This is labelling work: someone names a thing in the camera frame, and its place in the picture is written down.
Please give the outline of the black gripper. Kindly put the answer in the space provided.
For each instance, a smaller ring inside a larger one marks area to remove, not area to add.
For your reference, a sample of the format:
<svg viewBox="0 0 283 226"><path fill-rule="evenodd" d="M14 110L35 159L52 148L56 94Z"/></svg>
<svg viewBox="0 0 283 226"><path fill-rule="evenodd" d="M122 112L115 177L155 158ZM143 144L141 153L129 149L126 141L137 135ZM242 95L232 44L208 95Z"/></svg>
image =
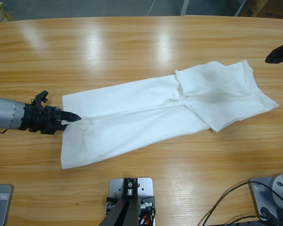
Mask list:
<svg viewBox="0 0 283 226"><path fill-rule="evenodd" d="M54 135L56 131L65 130L66 125L62 125L62 122L75 122L81 119L77 114L64 112L59 107L25 104L20 130Z"/></svg>

